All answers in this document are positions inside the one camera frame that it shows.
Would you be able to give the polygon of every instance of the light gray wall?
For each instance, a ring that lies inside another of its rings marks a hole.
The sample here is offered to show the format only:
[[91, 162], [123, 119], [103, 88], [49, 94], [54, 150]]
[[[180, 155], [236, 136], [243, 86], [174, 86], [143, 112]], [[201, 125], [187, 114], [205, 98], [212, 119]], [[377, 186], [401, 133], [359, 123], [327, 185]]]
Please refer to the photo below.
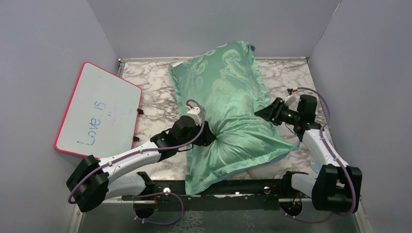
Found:
[[193, 56], [245, 40], [257, 56], [310, 56], [340, 0], [88, 0], [121, 58]]
[[412, 227], [412, 1], [343, 0], [309, 60], [375, 233]]
[[82, 62], [117, 57], [86, 0], [0, 1], [0, 226], [66, 232], [65, 182], [79, 159], [54, 137]]

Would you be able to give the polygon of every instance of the marble table top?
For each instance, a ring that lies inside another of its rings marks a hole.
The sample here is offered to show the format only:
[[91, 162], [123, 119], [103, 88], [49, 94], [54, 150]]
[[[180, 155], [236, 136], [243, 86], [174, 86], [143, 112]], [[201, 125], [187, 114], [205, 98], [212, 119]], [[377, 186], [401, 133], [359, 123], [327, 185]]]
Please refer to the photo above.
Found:
[[[183, 60], [172, 62], [172, 65], [176, 66], [181, 62]], [[140, 115], [137, 122], [136, 136], [140, 138], [140, 142], [136, 142], [135, 147], [148, 141], [153, 135], [170, 128], [179, 118], [174, 84], [168, 71], [168, 64], [169, 62], [125, 63], [122, 77], [140, 86], [143, 91], [140, 108], [143, 109], [144, 115]], [[305, 60], [258, 60], [257, 64], [271, 101], [274, 101], [276, 97], [286, 98], [286, 89], [289, 87], [315, 88]], [[325, 117], [320, 106], [318, 103], [317, 121], [323, 124]], [[292, 109], [296, 107], [297, 102], [291, 106]], [[284, 140], [293, 143], [298, 141], [285, 124], [278, 126], [277, 129]], [[290, 152], [281, 161], [241, 172], [232, 179], [281, 178], [288, 170], [303, 171], [316, 176], [310, 168], [311, 163], [314, 163], [313, 160], [311, 161], [311, 154], [308, 148], [301, 143], [298, 150]], [[160, 163], [141, 167], [138, 171], [146, 171], [153, 180], [184, 180], [186, 154], [185, 152], [177, 153]]]

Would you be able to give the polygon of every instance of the gray floor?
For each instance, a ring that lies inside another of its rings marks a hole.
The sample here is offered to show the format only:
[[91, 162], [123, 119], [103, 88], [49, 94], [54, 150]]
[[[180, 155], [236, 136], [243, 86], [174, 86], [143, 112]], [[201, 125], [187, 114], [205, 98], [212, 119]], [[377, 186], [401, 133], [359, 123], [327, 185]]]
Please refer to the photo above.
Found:
[[[304, 203], [301, 218], [322, 219], [327, 212], [314, 210], [311, 202]], [[178, 213], [155, 213], [150, 220], [167, 222]], [[287, 218], [281, 211], [211, 211], [186, 212], [183, 219], [174, 225], [156, 226], [134, 220], [131, 203], [104, 203], [84, 213], [80, 233], [359, 233], [354, 215], [334, 216], [322, 224], [307, 224]]]

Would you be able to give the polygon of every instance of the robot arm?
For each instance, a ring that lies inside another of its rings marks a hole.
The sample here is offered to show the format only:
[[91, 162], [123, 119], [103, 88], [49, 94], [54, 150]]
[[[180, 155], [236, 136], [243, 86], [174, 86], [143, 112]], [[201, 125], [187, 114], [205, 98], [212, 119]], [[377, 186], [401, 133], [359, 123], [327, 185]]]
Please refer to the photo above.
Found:
[[293, 111], [288, 108], [287, 102], [276, 98], [270, 106], [255, 112], [255, 115], [274, 125], [283, 122], [293, 125], [299, 140], [308, 147], [316, 164], [322, 166], [316, 179], [301, 172], [287, 172], [284, 178], [290, 179], [289, 188], [310, 197], [316, 210], [348, 212], [354, 201], [354, 213], [359, 204], [362, 172], [357, 167], [349, 166], [331, 143], [321, 138], [323, 128], [315, 122], [316, 105], [314, 96], [301, 95], [297, 111]]
[[169, 130], [132, 150], [102, 159], [93, 155], [85, 157], [66, 182], [74, 198], [71, 201], [70, 196], [69, 202], [76, 203], [82, 212], [87, 212], [108, 198], [139, 195], [148, 181], [139, 174], [124, 175], [170, 158], [181, 145], [192, 142], [194, 145], [208, 146], [216, 139], [208, 122], [203, 121], [202, 125], [200, 113], [199, 107], [190, 109], [187, 116], [180, 117]]

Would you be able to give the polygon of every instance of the mint green pillowcase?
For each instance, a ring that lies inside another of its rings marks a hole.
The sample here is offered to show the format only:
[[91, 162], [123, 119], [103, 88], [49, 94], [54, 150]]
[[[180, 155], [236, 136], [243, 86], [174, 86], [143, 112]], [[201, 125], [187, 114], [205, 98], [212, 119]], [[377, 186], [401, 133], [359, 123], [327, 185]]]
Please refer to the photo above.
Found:
[[268, 106], [269, 95], [244, 41], [219, 46], [172, 67], [179, 114], [188, 99], [197, 100], [216, 140], [187, 152], [186, 193], [197, 194], [213, 183], [251, 167], [284, 158], [296, 145], [284, 142], [273, 124], [254, 115]]

